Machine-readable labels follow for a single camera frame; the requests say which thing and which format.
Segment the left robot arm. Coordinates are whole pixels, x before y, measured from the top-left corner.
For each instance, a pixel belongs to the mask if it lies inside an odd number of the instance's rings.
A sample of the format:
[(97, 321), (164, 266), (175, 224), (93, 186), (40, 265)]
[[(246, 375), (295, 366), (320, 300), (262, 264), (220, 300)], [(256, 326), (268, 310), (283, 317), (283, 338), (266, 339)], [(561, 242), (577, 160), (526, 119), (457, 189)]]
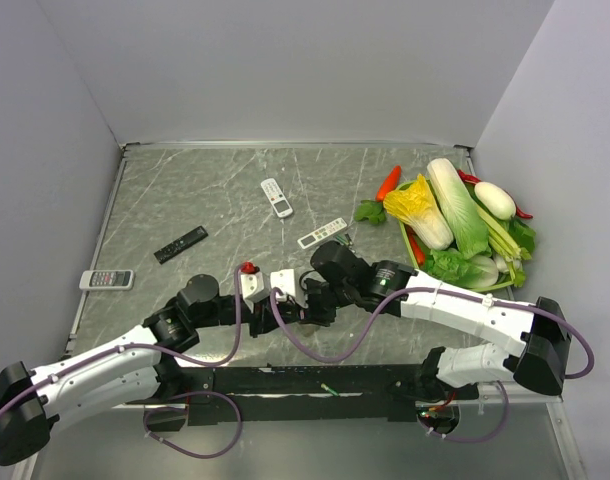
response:
[[(241, 340), (304, 319), (306, 295), (289, 271), (234, 275), (235, 292), (222, 295), (218, 281), (196, 275), (166, 305), (117, 339), (43, 367), (16, 362), (0, 372), (0, 465), (42, 450), (52, 434), (119, 404), (156, 398), (169, 402), (183, 387), (178, 362), (199, 342), (201, 328), (233, 326)], [(274, 302), (271, 290), (278, 291)]]

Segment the white remote with blue button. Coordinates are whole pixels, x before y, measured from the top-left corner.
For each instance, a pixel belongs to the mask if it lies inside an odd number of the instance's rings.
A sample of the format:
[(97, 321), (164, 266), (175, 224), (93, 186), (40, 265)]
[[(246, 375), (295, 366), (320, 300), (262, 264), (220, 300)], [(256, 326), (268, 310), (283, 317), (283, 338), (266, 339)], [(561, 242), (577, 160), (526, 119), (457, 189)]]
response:
[(303, 335), (304, 337), (310, 337), (313, 336), (319, 330), (321, 330), (322, 326), (313, 324), (298, 324), (296, 328), (297, 332)]

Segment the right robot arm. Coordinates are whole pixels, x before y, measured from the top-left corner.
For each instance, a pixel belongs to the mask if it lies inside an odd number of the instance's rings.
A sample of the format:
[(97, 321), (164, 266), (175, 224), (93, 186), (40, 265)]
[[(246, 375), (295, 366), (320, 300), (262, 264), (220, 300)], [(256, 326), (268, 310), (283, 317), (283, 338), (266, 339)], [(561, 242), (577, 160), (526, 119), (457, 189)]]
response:
[(322, 280), (307, 282), (307, 320), (327, 323), (338, 309), (354, 305), (373, 317), (429, 321), (481, 339), (475, 347), (437, 347), (428, 354), (421, 383), (429, 396), (493, 381), (513, 381), (541, 395), (562, 393), (571, 335), (556, 301), (541, 297), (530, 304), (471, 292), (397, 262), (368, 264), (334, 241), (319, 246), (310, 265)]

